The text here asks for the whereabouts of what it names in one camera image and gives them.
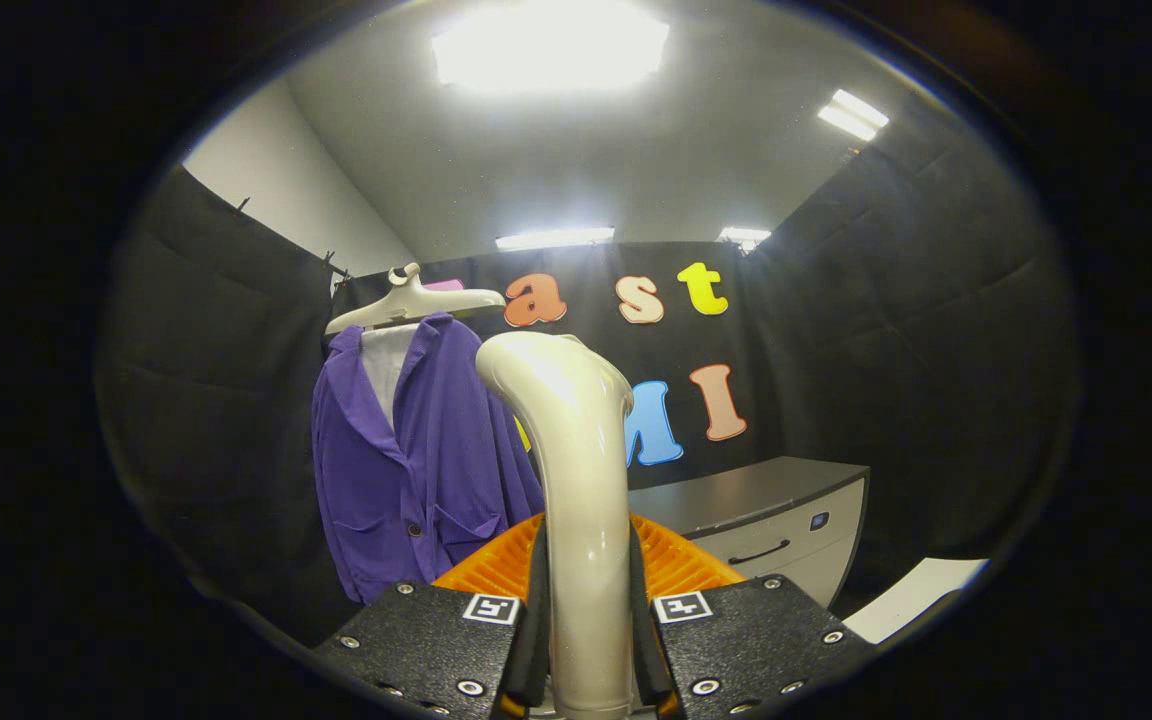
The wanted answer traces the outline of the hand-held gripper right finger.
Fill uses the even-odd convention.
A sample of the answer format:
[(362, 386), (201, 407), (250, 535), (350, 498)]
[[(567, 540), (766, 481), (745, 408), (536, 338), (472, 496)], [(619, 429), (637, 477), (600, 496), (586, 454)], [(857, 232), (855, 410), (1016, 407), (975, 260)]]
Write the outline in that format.
[(655, 521), (631, 528), (634, 673), (658, 719), (785, 719), (876, 659), (785, 575), (748, 579)]

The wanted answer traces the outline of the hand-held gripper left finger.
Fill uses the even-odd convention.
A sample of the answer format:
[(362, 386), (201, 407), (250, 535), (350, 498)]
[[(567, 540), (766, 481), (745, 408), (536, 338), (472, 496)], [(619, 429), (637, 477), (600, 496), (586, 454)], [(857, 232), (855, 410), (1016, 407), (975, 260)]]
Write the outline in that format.
[(430, 584), (402, 582), (314, 647), (314, 665), (403, 719), (525, 719), (550, 673), (543, 515)]

